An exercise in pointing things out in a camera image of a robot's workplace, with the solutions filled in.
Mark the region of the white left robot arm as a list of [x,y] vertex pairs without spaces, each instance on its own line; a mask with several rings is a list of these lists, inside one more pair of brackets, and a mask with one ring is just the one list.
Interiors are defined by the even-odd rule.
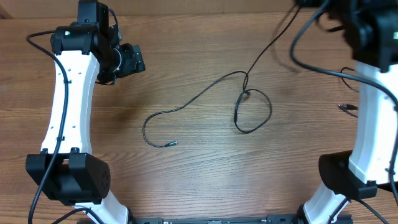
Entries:
[[143,72],[138,45],[122,44],[113,11],[99,1],[80,1],[78,17],[50,32],[55,62],[55,91],[49,127],[39,154],[25,168],[37,193],[85,212],[93,223],[134,223],[126,206],[111,192],[109,165],[93,155],[90,118],[96,84]]

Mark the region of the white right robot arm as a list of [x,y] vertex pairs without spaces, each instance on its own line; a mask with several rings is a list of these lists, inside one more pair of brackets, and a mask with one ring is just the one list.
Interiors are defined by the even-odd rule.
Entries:
[[323,14],[339,21],[356,61],[351,76],[359,84],[354,148],[320,157],[322,182],[297,214],[298,223],[337,223],[348,202],[363,203],[378,189],[397,193],[397,2],[298,4],[316,9],[313,21]]

